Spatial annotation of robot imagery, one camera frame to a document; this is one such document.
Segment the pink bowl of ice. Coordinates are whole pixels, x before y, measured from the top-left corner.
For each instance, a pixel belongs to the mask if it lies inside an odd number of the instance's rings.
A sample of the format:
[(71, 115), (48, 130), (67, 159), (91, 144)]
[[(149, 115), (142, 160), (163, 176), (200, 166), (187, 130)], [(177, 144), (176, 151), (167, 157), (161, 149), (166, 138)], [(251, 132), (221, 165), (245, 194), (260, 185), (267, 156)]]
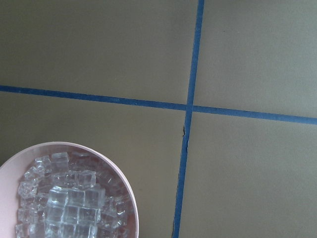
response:
[(3, 238), (136, 238), (139, 217), (119, 167), (88, 147), (48, 142), (0, 168)]

